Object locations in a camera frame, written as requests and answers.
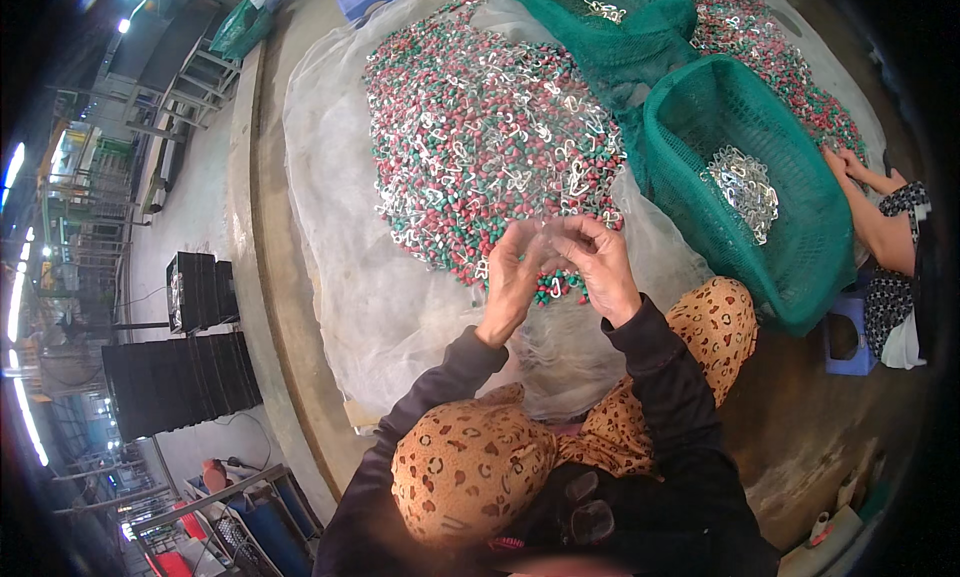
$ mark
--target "green mesh basket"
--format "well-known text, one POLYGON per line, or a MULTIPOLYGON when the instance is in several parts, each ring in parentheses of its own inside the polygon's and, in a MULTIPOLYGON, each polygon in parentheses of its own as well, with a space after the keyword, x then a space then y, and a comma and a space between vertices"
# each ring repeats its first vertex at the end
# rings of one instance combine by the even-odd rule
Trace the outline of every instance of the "green mesh basket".
POLYGON ((709 55, 656 84, 643 108, 643 192, 717 275, 738 279, 765 327, 802 336, 856 277, 850 208, 793 113, 745 64, 709 55), (700 174, 732 145, 769 167, 779 217, 767 243, 700 174))
POLYGON ((573 54, 592 92, 615 113, 630 106, 637 84, 653 88, 700 58, 690 45, 692 0, 597 0, 627 12, 619 24, 588 16, 584 0, 518 1, 573 54))
POLYGON ((257 9, 250 0, 242 0, 223 19, 210 50, 220 52, 228 61, 242 61, 273 26, 274 16, 269 10, 257 9))

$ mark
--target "woman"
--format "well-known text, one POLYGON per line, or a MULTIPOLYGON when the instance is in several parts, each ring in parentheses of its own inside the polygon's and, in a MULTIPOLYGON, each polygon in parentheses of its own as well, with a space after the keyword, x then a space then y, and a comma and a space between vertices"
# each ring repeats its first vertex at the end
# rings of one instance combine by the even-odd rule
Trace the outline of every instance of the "woman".
POLYGON ((913 282, 917 261, 918 221, 930 212, 930 198, 919 181, 907 183, 893 169, 878 175, 841 148, 822 148, 823 157, 849 203, 853 231, 870 251, 879 268, 873 272, 864 302, 864 329, 873 356, 893 369, 926 365, 917 335, 913 282), (854 181, 884 196, 874 207, 854 181))
POLYGON ((668 317, 603 223, 512 223, 490 257, 484 318, 380 421, 313 574, 775 574, 714 411, 753 351, 750 296, 717 277, 668 317), (473 399, 557 261, 580 271, 627 360, 573 437, 524 415, 518 385, 473 399))

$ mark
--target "white bag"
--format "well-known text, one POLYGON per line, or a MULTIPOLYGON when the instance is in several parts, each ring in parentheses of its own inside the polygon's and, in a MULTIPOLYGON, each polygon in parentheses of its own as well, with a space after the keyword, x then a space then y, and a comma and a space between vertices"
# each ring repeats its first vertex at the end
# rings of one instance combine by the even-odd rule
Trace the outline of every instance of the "white bag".
MULTIPOLYGON (((283 110, 287 176, 312 281, 326 360, 340 389, 386 414, 444 348, 483 317, 484 295, 395 245, 374 206, 377 169, 362 81, 366 56, 390 32, 450 0, 394 0, 364 27, 322 37, 294 68, 283 110)), ((472 25, 515 42, 555 42, 516 0, 488 0, 472 25)), ((611 193, 637 288, 666 311, 713 273, 674 224, 641 196, 627 172, 611 193)), ((623 355, 600 332, 590 305, 566 295, 533 307, 508 343, 510 361, 483 391, 512 381, 527 388, 534 418, 561 421, 589 410, 625 374, 623 355)))

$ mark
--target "black plastic crate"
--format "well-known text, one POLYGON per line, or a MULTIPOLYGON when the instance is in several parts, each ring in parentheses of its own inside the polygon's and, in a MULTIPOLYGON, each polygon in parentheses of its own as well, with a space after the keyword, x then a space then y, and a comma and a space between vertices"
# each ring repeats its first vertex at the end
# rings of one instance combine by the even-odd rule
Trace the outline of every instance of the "black plastic crate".
POLYGON ((194 333, 220 323, 213 254, 179 251, 167 265, 171 333, 194 333))
POLYGON ((217 277, 217 307, 220 310, 220 323, 239 321, 240 308, 237 306, 234 288, 234 265, 229 260, 218 260, 214 271, 217 277))

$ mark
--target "concrete floor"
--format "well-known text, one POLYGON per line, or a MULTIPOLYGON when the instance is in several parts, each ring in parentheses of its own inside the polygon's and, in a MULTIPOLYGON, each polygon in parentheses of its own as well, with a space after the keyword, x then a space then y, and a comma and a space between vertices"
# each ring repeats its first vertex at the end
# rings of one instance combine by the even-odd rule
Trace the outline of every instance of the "concrete floor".
MULTIPOLYGON (((133 301, 129 311, 134 323, 166 319, 165 290, 157 290, 165 286, 167 264, 177 252, 202 252, 218 259, 230 258, 226 166, 233 116, 234 104, 227 103, 210 118, 207 130, 193 130, 183 165, 173 190, 164 199, 163 210, 150 217, 150 226, 134 228, 129 290, 126 292, 126 300, 133 301)), ((228 329, 226 325, 219 325, 205 333, 228 329)), ((134 342, 171 337, 168 329, 140 329, 128 333, 134 342)), ((200 474, 201 463, 208 458, 226 460, 236 456, 245 465, 256 468, 263 467, 268 460, 271 465, 285 462, 262 404, 236 415, 222 416, 216 422, 209 420, 159 433, 156 439, 177 490, 184 488, 184 479, 200 474)), ((145 445, 143 449, 148 457, 153 455, 152 445, 145 445)), ((151 466, 151 469, 153 475, 163 475, 158 466, 151 466)))
MULTIPOLYGON (((788 1, 820 34, 869 100, 894 165, 908 179, 916 176, 920 170, 917 154, 896 115, 894 103, 882 87, 879 71, 867 59, 869 49, 852 35, 849 25, 828 1, 788 1)), ((328 487, 332 499, 339 499, 350 482, 370 440, 354 434, 325 362, 313 310, 314 291, 320 283, 311 281, 305 260, 311 254, 304 251, 290 204, 284 170, 282 109, 293 67, 318 38, 343 24, 336 0, 285 0, 278 11, 276 27, 266 42, 258 132, 251 152, 254 166, 249 171, 248 204, 257 259, 255 265, 236 274, 238 282, 257 282, 258 291, 262 291, 266 311, 263 328, 249 329, 245 325, 245 332, 252 349, 270 349, 271 353, 275 350, 277 370, 257 374, 267 408, 290 409, 271 413, 270 424, 281 442, 288 441, 290 433, 302 431, 316 470, 294 472, 305 489, 311 487, 306 481, 325 481, 322 486, 328 487), (282 404, 275 398, 283 398, 282 404)), ((844 92, 832 93, 845 101, 844 92)), ((224 116, 227 113, 222 111, 216 120, 224 116)), ((226 146, 227 140, 212 131, 211 128, 196 134, 191 151, 203 149, 210 157, 221 154, 218 146, 226 146), (198 144, 201 137, 207 140, 198 144)), ((335 151, 331 151, 330 160, 336 161, 335 151)), ((131 292, 132 298, 162 285, 162 273, 157 273, 157 267, 165 266, 178 246, 207 245, 219 254, 223 240, 218 239, 221 224, 217 222, 230 215, 217 212, 220 198, 213 190, 220 187, 220 175, 224 172, 223 165, 218 163, 216 159, 201 161, 199 156, 193 160, 188 151, 181 176, 193 175, 189 180, 196 182, 196 189, 185 186, 178 192, 174 188, 168 215, 171 218, 163 219, 167 210, 158 215, 164 223, 156 223, 157 233, 169 234, 155 236, 150 246, 142 244, 144 250, 156 249, 156 258, 145 259, 153 267, 145 267, 142 278, 135 279, 143 294, 131 292), (178 207, 184 212, 205 215, 183 218, 202 224, 192 223, 190 228, 179 225, 173 219, 178 207)), ((185 180, 177 187, 188 183, 185 180)), ((142 232, 141 229, 139 237, 145 242, 147 236, 142 232)), ((243 247, 249 243, 231 245, 243 247)), ((142 312, 160 304, 162 295, 150 300, 150 304, 144 302, 139 307, 142 312)), ((155 319, 156 316, 142 320, 155 319)), ((821 337, 819 329, 804 339, 761 333, 755 355, 744 365, 720 411, 727 445, 739 464, 750 505, 764 535, 782 549, 794 545, 809 531, 816 515, 831 507, 840 481, 858 463, 870 439, 877 438, 878 447, 888 452, 888 475, 896 473, 912 450, 921 418, 916 410, 922 408, 928 386, 926 374, 917 369, 907 373, 877 367, 867 377, 827 375, 821 337)), ((255 424, 243 418, 231 426, 239 425, 257 430, 255 424)), ((246 433, 244 437, 248 438, 245 446, 250 446, 247 452, 253 459, 250 464, 259 466, 257 454, 262 455, 262 448, 254 447, 258 443, 262 446, 262 435, 246 433)), ((318 509, 322 519, 331 512, 332 508, 318 509)))

